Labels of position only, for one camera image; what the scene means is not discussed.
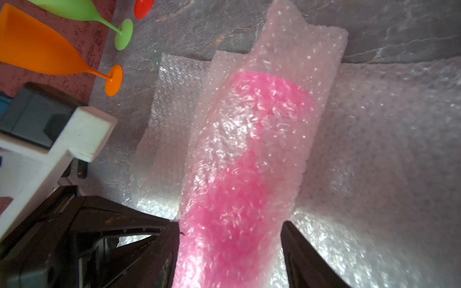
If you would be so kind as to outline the pink glass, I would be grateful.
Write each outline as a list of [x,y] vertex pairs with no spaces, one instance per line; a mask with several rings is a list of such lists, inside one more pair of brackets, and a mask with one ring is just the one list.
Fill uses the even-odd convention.
[[186,174],[176,288],[264,288],[348,41],[274,1],[216,89]]

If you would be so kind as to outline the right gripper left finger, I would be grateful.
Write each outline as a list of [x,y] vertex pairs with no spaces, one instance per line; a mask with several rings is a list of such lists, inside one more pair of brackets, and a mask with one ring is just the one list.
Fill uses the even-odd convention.
[[105,254],[91,287],[171,288],[179,243],[179,224],[171,222],[158,235],[117,247]]

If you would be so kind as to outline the orange glass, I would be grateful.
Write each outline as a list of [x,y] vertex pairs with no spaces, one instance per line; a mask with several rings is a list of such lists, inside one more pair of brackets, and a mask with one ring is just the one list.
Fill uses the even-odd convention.
[[90,73],[106,80],[109,97],[120,90],[124,76],[120,65],[108,75],[91,68],[61,34],[10,4],[1,9],[1,62],[56,76]]

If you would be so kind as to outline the red wine glass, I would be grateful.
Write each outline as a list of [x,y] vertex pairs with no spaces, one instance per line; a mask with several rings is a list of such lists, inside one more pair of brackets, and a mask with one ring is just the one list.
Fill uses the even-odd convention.
[[136,0],[134,5],[134,16],[143,19],[152,9],[155,0]]

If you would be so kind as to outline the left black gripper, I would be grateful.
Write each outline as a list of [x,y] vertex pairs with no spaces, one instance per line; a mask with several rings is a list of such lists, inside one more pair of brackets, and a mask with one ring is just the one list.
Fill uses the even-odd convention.
[[106,253],[168,220],[62,186],[1,241],[4,288],[91,288]]

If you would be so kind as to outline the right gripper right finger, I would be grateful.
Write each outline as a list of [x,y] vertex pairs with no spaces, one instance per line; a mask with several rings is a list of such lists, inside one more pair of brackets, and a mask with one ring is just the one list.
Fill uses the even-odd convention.
[[289,287],[347,288],[349,286],[292,222],[283,223],[280,237]]

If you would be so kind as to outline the green glass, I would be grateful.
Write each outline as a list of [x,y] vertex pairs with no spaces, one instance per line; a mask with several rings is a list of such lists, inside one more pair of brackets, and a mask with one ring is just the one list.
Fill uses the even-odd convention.
[[96,21],[116,32],[115,48],[124,50],[130,43],[134,25],[131,19],[125,19],[119,27],[114,26],[101,16],[91,0],[30,0],[34,5],[59,17],[81,22]]

